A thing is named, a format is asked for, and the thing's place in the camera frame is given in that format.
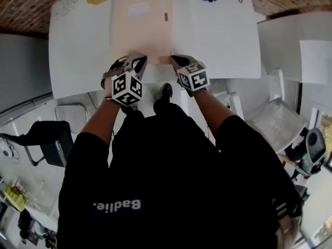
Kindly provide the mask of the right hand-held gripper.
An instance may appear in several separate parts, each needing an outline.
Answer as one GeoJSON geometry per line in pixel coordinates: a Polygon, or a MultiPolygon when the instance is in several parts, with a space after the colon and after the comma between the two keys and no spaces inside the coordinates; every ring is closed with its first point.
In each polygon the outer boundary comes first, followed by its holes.
{"type": "Polygon", "coordinates": [[[195,91],[206,89],[210,85],[210,80],[205,64],[190,58],[190,56],[174,54],[170,56],[170,61],[177,72],[177,82],[189,96],[192,96],[195,91]]]}

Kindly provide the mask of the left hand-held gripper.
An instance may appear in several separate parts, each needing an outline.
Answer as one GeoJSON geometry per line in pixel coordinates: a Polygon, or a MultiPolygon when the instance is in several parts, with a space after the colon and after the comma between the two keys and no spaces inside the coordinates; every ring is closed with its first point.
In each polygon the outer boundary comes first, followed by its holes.
{"type": "Polygon", "coordinates": [[[122,67],[122,74],[113,79],[112,99],[123,106],[130,106],[139,102],[143,95],[144,70],[147,65],[147,56],[140,57],[139,53],[127,56],[122,67]]]}

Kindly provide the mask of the beige folder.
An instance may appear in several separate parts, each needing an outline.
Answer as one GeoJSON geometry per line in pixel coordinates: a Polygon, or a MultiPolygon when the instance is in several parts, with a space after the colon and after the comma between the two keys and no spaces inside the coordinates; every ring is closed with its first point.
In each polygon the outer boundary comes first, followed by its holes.
{"type": "Polygon", "coordinates": [[[110,23],[113,59],[142,53],[149,64],[170,64],[172,21],[171,0],[114,0],[110,23]]]}

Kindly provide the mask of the person's right forearm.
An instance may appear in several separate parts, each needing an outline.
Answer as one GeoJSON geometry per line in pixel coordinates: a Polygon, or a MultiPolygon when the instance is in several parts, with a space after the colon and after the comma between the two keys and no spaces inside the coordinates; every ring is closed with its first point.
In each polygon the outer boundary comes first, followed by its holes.
{"type": "Polygon", "coordinates": [[[199,109],[210,128],[213,136],[217,139],[220,125],[233,116],[233,112],[206,89],[200,89],[192,93],[199,109]]]}

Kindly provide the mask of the person's left forearm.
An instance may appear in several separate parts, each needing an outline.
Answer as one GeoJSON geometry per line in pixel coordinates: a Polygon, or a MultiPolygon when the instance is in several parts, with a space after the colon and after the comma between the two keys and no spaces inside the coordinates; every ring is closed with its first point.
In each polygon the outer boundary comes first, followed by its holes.
{"type": "Polygon", "coordinates": [[[81,132],[93,134],[110,146],[115,120],[120,108],[121,105],[114,100],[103,99],[81,132]]]}

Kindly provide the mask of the person's left hand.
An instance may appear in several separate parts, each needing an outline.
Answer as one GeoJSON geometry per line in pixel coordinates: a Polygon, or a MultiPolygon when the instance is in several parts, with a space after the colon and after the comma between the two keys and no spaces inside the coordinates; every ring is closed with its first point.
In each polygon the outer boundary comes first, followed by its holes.
{"type": "Polygon", "coordinates": [[[126,59],[127,59],[127,56],[116,60],[116,62],[111,65],[109,70],[103,74],[102,81],[101,81],[101,87],[104,89],[106,98],[112,97],[113,79],[117,78],[118,76],[120,76],[122,74],[122,67],[123,67],[124,61],[126,59]]]}

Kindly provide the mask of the person's right black shoe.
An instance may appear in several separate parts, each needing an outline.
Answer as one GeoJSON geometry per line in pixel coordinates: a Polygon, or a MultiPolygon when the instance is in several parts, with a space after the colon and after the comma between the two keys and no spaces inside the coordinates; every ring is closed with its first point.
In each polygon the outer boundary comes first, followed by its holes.
{"type": "Polygon", "coordinates": [[[170,101],[173,96],[173,88],[170,83],[165,83],[160,90],[160,98],[170,101]]]}

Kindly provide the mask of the person's left black shoe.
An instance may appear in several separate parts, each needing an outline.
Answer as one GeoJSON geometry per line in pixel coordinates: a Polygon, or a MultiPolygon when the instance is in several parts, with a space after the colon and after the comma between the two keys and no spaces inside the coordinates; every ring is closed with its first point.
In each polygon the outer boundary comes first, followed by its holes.
{"type": "Polygon", "coordinates": [[[137,111],[137,106],[136,105],[131,105],[128,107],[122,106],[121,110],[126,116],[128,116],[128,115],[132,114],[133,112],[137,111]]]}

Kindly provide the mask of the clear glass cup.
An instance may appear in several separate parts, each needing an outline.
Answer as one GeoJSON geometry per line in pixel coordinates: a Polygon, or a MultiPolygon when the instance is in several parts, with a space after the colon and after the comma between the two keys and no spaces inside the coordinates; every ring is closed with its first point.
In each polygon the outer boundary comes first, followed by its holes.
{"type": "Polygon", "coordinates": [[[79,0],[59,0],[51,7],[51,13],[54,15],[66,16],[73,10],[79,0]]]}

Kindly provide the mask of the white shelf unit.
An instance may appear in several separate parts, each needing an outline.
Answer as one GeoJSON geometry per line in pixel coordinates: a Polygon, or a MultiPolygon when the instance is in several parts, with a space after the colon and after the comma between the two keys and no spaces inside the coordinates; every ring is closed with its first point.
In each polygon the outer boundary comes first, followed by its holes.
{"type": "Polygon", "coordinates": [[[332,12],[286,16],[257,27],[267,72],[280,68],[289,80],[332,83],[332,12]]]}

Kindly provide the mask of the person's black clothing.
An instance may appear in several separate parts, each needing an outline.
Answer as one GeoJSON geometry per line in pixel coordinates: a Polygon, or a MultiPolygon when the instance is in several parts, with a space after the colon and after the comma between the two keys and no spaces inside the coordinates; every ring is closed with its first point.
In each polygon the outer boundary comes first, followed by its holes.
{"type": "Polygon", "coordinates": [[[175,104],[127,116],[108,146],[77,136],[59,196],[58,249],[277,249],[299,193],[268,142],[240,117],[212,143],[175,104]]]}

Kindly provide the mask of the black chair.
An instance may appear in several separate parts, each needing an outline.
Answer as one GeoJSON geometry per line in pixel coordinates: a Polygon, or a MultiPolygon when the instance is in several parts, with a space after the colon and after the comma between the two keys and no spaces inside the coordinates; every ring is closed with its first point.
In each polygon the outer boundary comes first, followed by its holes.
{"type": "Polygon", "coordinates": [[[27,134],[19,136],[0,133],[0,138],[14,142],[24,147],[32,166],[36,167],[46,160],[49,165],[66,167],[67,159],[74,142],[70,124],[66,121],[37,121],[27,134]],[[39,146],[43,157],[33,160],[29,151],[30,146],[39,146]]]}

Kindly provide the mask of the window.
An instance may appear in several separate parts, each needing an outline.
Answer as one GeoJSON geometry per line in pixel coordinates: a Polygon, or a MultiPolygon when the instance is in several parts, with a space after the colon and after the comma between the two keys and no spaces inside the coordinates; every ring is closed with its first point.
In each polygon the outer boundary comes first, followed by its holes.
{"type": "Polygon", "coordinates": [[[332,115],[318,110],[314,126],[320,130],[325,140],[332,137],[332,115]]]}

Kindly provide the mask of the white round device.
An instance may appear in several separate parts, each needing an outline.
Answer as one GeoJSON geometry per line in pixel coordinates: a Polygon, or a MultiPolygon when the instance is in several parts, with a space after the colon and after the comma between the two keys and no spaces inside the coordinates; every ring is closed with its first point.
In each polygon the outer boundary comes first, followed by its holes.
{"type": "Polygon", "coordinates": [[[8,158],[13,158],[13,151],[6,143],[0,144],[0,152],[8,158]]]}

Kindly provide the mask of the yellow-green rack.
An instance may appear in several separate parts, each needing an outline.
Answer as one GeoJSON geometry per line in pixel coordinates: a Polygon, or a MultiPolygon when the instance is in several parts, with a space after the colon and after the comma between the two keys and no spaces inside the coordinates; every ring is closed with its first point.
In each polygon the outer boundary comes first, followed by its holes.
{"type": "Polygon", "coordinates": [[[28,198],[23,193],[23,191],[16,185],[7,185],[6,186],[5,197],[19,212],[24,211],[25,205],[29,201],[28,198]]]}

